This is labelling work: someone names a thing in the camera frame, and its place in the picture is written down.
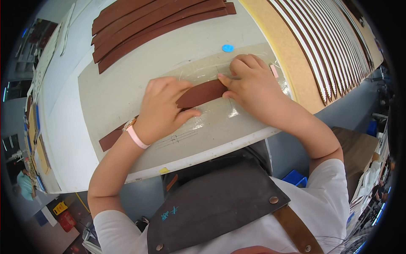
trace person's left hand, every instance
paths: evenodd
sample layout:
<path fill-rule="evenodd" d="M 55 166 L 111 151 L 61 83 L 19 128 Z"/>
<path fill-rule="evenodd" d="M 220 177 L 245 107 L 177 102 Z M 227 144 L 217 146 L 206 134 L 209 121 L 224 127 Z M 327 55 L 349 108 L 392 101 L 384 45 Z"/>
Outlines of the person's left hand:
<path fill-rule="evenodd" d="M 162 77 L 150 80 L 145 90 L 134 130 L 140 140 L 150 145 L 175 130 L 193 116 L 200 116 L 198 110 L 188 109 L 180 112 L 176 101 L 193 85 L 174 77 Z"/>

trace blue bin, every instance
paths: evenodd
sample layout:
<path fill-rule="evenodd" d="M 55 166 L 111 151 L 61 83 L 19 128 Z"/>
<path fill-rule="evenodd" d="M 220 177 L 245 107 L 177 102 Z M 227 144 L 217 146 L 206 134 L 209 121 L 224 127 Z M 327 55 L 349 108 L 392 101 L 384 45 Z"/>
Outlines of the blue bin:
<path fill-rule="evenodd" d="M 283 179 L 285 182 L 289 182 L 295 186 L 302 185 L 303 188 L 306 187 L 307 185 L 307 177 L 302 176 L 299 172 L 296 170 L 292 170 L 287 176 L 285 176 Z"/>
<path fill-rule="evenodd" d="M 377 131 L 376 121 L 372 120 L 369 122 L 367 134 L 376 137 L 376 131 Z"/>

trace dark gray apron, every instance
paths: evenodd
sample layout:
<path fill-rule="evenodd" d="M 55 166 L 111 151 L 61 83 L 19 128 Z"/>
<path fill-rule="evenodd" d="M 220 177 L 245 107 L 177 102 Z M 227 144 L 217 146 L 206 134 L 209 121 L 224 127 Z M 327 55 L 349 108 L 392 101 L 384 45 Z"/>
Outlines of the dark gray apron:
<path fill-rule="evenodd" d="M 181 185 L 171 187 L 171 194 L 150 220 L 149 254 L 172 253 L 208 242 L 290 201 L 254 159 L 220 168 L 185 183 L 185 177 L 179 178 Z"/>

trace apron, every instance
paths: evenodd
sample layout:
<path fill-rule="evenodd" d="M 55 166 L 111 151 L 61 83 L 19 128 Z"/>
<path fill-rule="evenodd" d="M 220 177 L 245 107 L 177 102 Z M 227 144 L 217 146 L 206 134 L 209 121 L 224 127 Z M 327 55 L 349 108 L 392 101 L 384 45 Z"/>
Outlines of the apron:
<path fill-rule="evenodd" d="M 289 197 L 257 161 L 234 158 L 234 164 L 224 166 L 227 162 L 217 160 L 214 167 L 203 166 L 203 172 L 188 168 L 165 175 L 169 177 L 163 183 L 170 180 L 165 186 L 166 200 L 148 227 L 149 254 L 169 254 L 208 242 L 269 213 L 273 213 L 301 253 L 323 253 L 288 206 Z"/>

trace person in teal shirt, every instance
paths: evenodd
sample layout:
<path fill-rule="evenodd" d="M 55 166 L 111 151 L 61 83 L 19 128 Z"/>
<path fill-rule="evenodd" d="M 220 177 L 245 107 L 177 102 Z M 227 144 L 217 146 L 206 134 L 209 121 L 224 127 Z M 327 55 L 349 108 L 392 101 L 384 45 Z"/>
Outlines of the person in teal shirt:
<path fill-rule="evenodd" d="M 17 184 L 13 189 L 16 195 L 21 194 L 26 200 L 32 201 L 35 198 L 35 188 L 31 184 L 28 171 L 25 169 L 17 175 Z"/>

